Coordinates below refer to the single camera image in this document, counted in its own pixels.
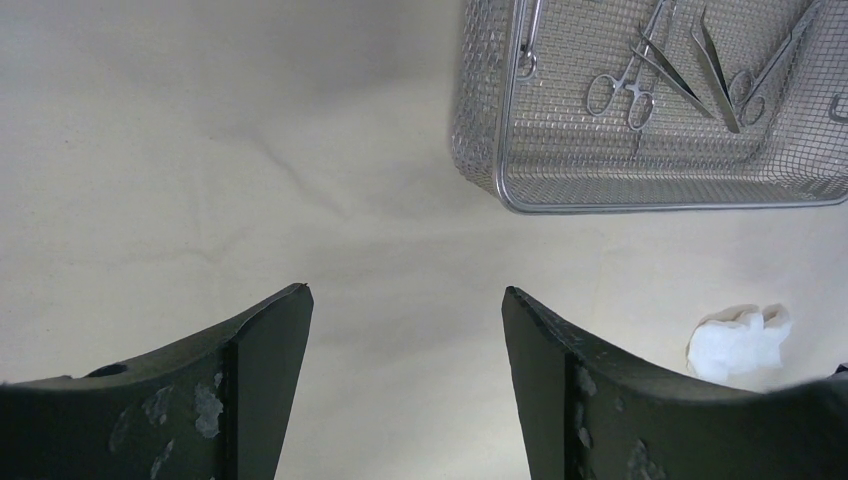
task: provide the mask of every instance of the forceps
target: forceps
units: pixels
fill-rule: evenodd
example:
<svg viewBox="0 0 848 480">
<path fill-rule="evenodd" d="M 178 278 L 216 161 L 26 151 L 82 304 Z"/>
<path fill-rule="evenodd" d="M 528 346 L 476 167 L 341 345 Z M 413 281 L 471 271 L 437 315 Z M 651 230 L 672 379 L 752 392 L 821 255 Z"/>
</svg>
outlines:
<svg viewBox="0 0 848 480">
<path fill-rule="evenodd" d="M 759 89 L 768 79 L 775 65 L 786 55 L 790 47 L 795 44 L 800 38 L 804 30 L 812 23 L 818 7 L 821 5 L 821 0 L 815 0 L 798 22 L 792 27 L 789 36 L 783 40 L 783 43 L 777 47 L 774 55 L 769 59 L 766 66 L 760 72 L 760 75 L 754 78 L 751 70 L 742 70 L 733 77 L 730 81 L 730 100 L 733 106 L 739 109 L 739 123 L 743 126 L 749 126 L 757 123 L 763 113 L 766 111 L 766 99 L 759 94 Z M 755 106 L 756 110 L 749 111 L 749 107 Z"/>
<path fill-rule="evenodd" d="M 657 20 L 660 17 L 660 12 L 662 12 L 665 2 L 666 0 L 657 0 L 657 6 L 656 8 L 654 8 L 654 13 L 651 14 L 651 18 L 648 20 L 648 26 L 646 29 L 647 34 L 645 32 L 641 32 L 643 37 L 653 38 L 654 33 L 656 33 L 657 26 L 659 24 Z M 647 54 L 647 48 L 648 47 L 645 47 L 644 54 Z M 586 110 L 588 110 L 592 116 L 599 117 L 605 114 L 612 106 L 612 101 L 615 98 L 616 94 L 622 88 L 624 88 L 625 90 L 633 92 L 633 101 L 630 103 L 630 108 L 627 111 L 627 126 L 630 127 L 631 130 L 635 131 L 639 131 L 645 128 L 645 125 L 647 125 L 648 121 L 654 114 L 654 95 L 650 91 L 642 90 L 640 86 L 640 82 L 642 80 L 641 65 L 639 66 L 639 70 L 636 73 L 636 79 L 633 81 L 633 83 L 625 85 L 625 82 L 627 82 L 627 76 L 630 73 L 630 69 L 633 68 L 633 64 L 638 59 L 638 55 L 633 55 L 630 57 L 630 61 L 627 63 L 627 67 L 624 69 L 624 72 L 621 74 L 620 78 L 615 78 L 610 74 L 603 73 L 592 80 L 592 83 L 589 84 L 589 90 L 586 92 Z M 595 110 L 592 108 L 590 99 L 592 97 L 593 90 L 597 90 L 599 85 L 602 83 L 608 83 L 611 86 L 611 89 L 609 90 L 609 98 L 601 110 Z M 639 99 L 643 97 L 647 101 L 647 110 L 642 115 L 642 122 L 637 124 L 633 121 L 633 116 L 634 113 L 636 113 L 636 105 L 639 103 Z"/>
</svg>

